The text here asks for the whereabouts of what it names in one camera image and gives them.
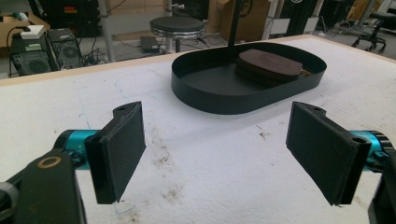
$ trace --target metal pole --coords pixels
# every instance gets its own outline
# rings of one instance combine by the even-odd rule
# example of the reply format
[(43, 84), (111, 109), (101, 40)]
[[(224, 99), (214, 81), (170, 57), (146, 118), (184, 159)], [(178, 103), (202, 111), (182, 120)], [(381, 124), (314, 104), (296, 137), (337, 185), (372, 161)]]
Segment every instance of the metal pole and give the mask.
[[(172, 16), (172, 0), (168, 0), (166, 9), (165, 9), (165, 16), (171, 17)], [(172, 53), (172, 38), (166, 37), (165, 38), (165, 53)]]
[(265, 25), (264, 25), (264, 32), (262, 33), (263, 40), (270, 38), (274, 20), (275, 20), (275, 18), (277, 18), (276, 8), (277, 8), (278, 0), (271, 0), (268, 2), (270, 2), (270, 8), (268, 9), (268, 15), (267, 15), (267, 19), (265, 20)]
[(369, 17), (370, 12), (373, 9), (374, 3), (375, 3), (375, 0), (370, 0), (369, 4), (367, 4), (366, 9), (364, 9), (364, 13), (361, 16), (361, 19), (359, 20), (359, 23), (358, 23), (358, 26), (357, 26), (358, 29), (363, 28), (363, 24), (366, 21), (366, 19)]
[(111, 63), (114, 63), (116, 61), (116, 56), (113, 49), (112, 36), (111, 33), (108, 31), (108, 27), (111, 24), (109, 24), (108, 22), (109, 18), (107, 14), (106, 2), (105, 0), (98, 0), (98, 4), (99, 4), (100, 17), (103, 27), (103, 36), (106, 42), (107, 57)]
[(231, 23), (230, 38), (228, 39), (228, 47), (232, 48), (235, 44), (236, 30), (238, 28), (239, 14), (241, 13), (242, 0), (235, 0), (233, 6), (233, 21)]

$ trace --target black cable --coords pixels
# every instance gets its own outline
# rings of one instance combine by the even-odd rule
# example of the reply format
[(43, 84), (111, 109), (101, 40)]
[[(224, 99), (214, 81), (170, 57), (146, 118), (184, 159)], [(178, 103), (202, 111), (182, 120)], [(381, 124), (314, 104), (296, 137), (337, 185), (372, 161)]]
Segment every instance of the black cable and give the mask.
[(98, 64), (99, 62), (99, 53), (101, 55), (105, 55), (103, 52), (100, 51), (99, 48), (94, 48), (95, 44), (96, 44), (96, 37), (94, 38), (94, 41), (92, 43), (92, 47), (91, 47), (91, 52), (85, 54), (82, 56), (82, 61), (84, 63), (84, 65), (95, 65)]
[(197, 40), (204, 43), (210, 49), (210, 47), (206, 44), (206, 42), (201, 37), (198, 37)]
[[(219, 39), (220, 41), (218, 43), (214, 43), (214, 42), (212, 42), (212, 40), (210, 38), (216, 38), (216, 39)], [(207, 36), (202, 37), (202, 39), (206, 39), (207, 42), (209, 42), (211, 45), (225, 46), (224, 40), (221, 39), (219, 35), (207, 35)]]
[(90, 26), (90, 25), (87, 24), (86, 26), (83, 26), (82, 28), (78, 29), (77, 32), (79, 32), (79, 31), (82, 32), (82, 33), (81, 33), (81, 36), (79, 37), (78, 45), (81, 44), (82, 38), (83, 38), (84, 35), (85, 35), (85, 31), (86, 31), (86, 29), (88, 29), (89, 26)]
[(66, 43), (67, 39), (73, 36), (73, 34), (68, 35), (65, 39), (61, 41), (61, 43), (58, 45), (58, 47), (55, 50), (55, 55), (58, 57), (59, 53), (61, 53), (62, 50), (62, 45)]
[(124, 2), (126, 2), (126, 0), (123, 0), (123, 1), (120, 2), (118, 5), (114, 6), (113, 8), (108, 9), (108, 10), (107, 10), (107, 13), (109, 13), (109, 12), (111, 12), (111, 10), (113, 10), (113, 9), (115, 9), (115, 8), (117, 8), (117, 7), (119, 7), (119, 6), (122, 5)]
[(8, 60), (8, 64), (9, 64), (9, 73), (8, 73), (8, 77), (11, 77), (11, 54), (10, 54), (10, 52), (9, 52), (8, 40), (9, 40), (9, 35), (10, 35), (11, 32), (12, 32), (13, 30), (15, 30), (15, 29), (22, 29), (24, 32), (29, 32), (29, 31), (30, 31), (29, 27), (27, 27), (27, 26), (16, 26), (16, 27), (13, 27), (12, 29), (10, 29), (10, 30), (8, 31), (7, 39), (6, 39), (6, 42), (7, 42), (7, 50), (8, 50), (8, 58), (9, 58), (9, 60)]
[(161, 48), (161, 45), (163, 44), (163, 39), (164, 39), (164, 37), (161, 39), (161, 42), (160, 42), (160, 44), (158, 45), (158, 48), (159, 48), (159, 49)]
[[(184, 42), (186, 42), (186, 41), (194, 41), (194, 43), (193, 44), (185, 44)], [(190, 48), (194, 48), (194, 49), (203, 49), (203, 48), (198, 46), (198, 40), (197, 39), (183, 40), (181, 45), (187, 46), (187, 47), (190, 47)]]
[(133, 60), (133, 59), (142, 59), (142, 58), (148, 58), (148, 57), (152, 57), (152, 56), (154, 56), (154, 55), (162, 55), (162, 54), (163, 54), (163, 53), (152, 53), (152, 54), (145, 55), (145, 56), (142, 56), (142, 57), (137, 57), (137, 58), (131, 58), (131, 59), (124, 59), (124, 60), (119, 60), (119, 61), (117, 61), (117, 62), (124, 62), (124, 61)]

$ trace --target desk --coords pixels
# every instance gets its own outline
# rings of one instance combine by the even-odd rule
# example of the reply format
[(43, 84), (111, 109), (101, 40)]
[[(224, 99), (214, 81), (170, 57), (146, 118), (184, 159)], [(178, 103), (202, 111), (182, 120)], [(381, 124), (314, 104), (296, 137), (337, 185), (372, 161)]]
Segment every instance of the desk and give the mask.
[(396, 62), (312, 35), (271, 41), (314, 53), (328, 69), (313, 90), (242, 115), (176, 98), (171, 64), (181, 53), (0, 80), (0, 180), (62, 131), (102, 129), (113, 108), (141, 101), (147, 149), (124, 202), (96, 204), (89, 171), (77, 171), (89, 223), (368, 223), (380, 175), (363, 172), (353, 204), (329, 206), (286, 148), (291, 102), (396, 145)]

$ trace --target stain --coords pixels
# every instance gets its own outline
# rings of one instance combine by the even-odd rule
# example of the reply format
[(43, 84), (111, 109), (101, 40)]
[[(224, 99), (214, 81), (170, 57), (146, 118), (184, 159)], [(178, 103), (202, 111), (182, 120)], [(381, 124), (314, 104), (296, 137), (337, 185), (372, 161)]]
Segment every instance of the stain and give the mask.
[(119, 79), (117, 79), (117, 81), (114, 83), (114, 87), (119, 91), (122, 99), (124, 99), (126, 102), (131, 102), (123, 87), (120, 86), (120, 83), (122, 83), (124, 79), (125, 77), (120, 77)]
[(148, 71), (149, 71), (149, 72), (152, 72), (152, 73), (153, 73), (155, 76), (157, 76), (157, 77), (164, 78), (163, 74), (158, 73), (156, 70), (151, 70), (151, 69), (149, 69)]
[(82, 97), (81, 97), (82, 91), (87, 89), (87, 88), (88, 88), (88, 86), (78, 88), (78, 100), (79, 100), (79, 103), (80, 103), (80, 106), (81, 106), (81, 110), (82, 110), (82, 113), (80, 113), (78, 115), (78, 117), (81, 118), (82, 116), (84, 116), (84, 119), (85, 119), (85, 122), (87, 123), (88, 129), (90, 129), (91, 125), (90, 125), (90, 122), (87, 119), (86, 112), (85, 112), (85, 105), (84, 105), (84, 102), (83, 102)]
[(119, 223), (141, 223), (138, 211), (118, 215)]
[(151, 143), (156, 147), (166, 149), (166, 144), (163, 143), (163, 140), (160, 137), (160, 132), (157, 128), (151, 129)]
[(267, 137), (271, 135), (269, 133), (260, 133), (260, 136), (262, 137), (262, 139), (265, 141), (267, 139)]
[(168, 162), (168, 160), (169, 160), (169, 155), (167, 155), (167, 156), (165, 156), (165, 157), (162, 157), (162, 158), (160, 158), (160, 159), (158, 159), (158, 160), (156, 160), (156, 161), (153, 161), (152, 163), (154, 163), (154, 165), (158, 168), (158, 169), (160, 169), (162, 166), (164, 166), (165, 164), (168, 164), (167, 162)]
[(135, 211), (136, 206), (129, 201), (122, 200), (120, 203), (114, 203), (114, 209), (118, 215), (123, 215)]
[(146, 200), (144, 201), (144, 203), (145, 203), (145, 206), (149, 207), (149, 200), (146, 199)]
[(175, 203), (182, 197), (181, 195), (182, 190), (183, 187), (175, 186), (174, 188), (169, 189), (165, 194), (163, 194), (163, 197), (169, 203)]
[(368, 204), (366, 204), (364, 201), (362, 201), (361, 198), (360, 198), (359, 196), (355, 196), (355, 197), (353, 198), (353, 201), (356, 202), (356, 203), (358, 203), (358, 204), (359, 204), (360, 206), (362, 206), (362, 207), (367, 207), (367, 206), (368, 206)]

